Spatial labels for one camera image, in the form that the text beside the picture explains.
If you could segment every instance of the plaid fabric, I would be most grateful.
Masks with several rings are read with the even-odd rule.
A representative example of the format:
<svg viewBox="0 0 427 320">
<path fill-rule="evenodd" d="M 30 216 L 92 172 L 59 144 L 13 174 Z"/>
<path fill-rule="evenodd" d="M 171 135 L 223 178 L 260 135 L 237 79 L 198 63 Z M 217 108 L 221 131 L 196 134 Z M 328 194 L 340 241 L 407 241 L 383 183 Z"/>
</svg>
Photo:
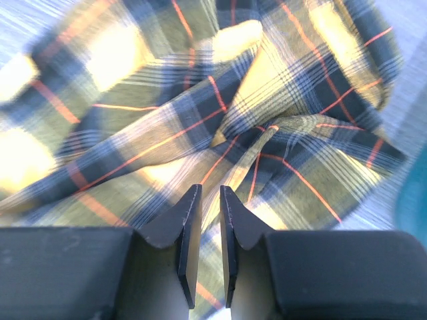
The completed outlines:
<svg viewBox="0 0 427 320">
<path fill-rule="evenodd" d="M 339 223 L 404 160 L 400 64 L 367 0 L 86 0 L 0 71 L 0 224 L 140 228 L 201 183 L 206 319 L 219 186 L 276 229 Z"/>
</svg>

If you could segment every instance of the garment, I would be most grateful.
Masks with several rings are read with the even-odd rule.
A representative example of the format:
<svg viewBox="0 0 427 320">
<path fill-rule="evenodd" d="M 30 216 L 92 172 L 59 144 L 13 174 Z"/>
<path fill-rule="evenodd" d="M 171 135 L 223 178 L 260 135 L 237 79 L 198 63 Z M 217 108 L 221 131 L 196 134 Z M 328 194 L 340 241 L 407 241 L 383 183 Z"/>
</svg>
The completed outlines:
<svg viewBox="0 0 427 320">
<path fill-rule="evenodd" d="M 224 304 L 219 186 L 339 223 L 404 161 L 401 59 L 367 0 L 85 0 L 0 71 L 0 224 L 129 225 L 203 185 L 196 308 Z"/>
</svg>

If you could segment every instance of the blue object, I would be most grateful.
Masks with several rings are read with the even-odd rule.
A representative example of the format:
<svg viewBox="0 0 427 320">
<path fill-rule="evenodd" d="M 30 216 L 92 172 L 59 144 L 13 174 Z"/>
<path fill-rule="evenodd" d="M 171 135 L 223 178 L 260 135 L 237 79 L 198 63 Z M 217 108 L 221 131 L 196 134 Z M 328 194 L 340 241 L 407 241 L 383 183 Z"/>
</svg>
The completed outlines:
<svg viewBox="0 0 427 320">
<path fill-rule="evenodd" d="M 412 234 L 427 247 L 427 145 L 400 191 L 395 220 L 397 228 Z"/>
</svg>

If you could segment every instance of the crumpled cloth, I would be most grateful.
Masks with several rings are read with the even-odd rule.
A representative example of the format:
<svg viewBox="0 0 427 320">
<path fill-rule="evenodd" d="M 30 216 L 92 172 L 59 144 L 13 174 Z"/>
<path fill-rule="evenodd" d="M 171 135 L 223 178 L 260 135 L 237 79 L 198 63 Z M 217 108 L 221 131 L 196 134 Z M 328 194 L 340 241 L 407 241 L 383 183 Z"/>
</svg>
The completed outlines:
<svg viewBox="0 0 427 320">
<path fill-rule="evenodd" d="M 129 225 L 203 185 L 196 308 L 224 305 L 219 186 L 339 223 L 404 161 L 401 58 L 367 0 L 84 0 L 0 71 L 0 224 Z"/>
</svg>

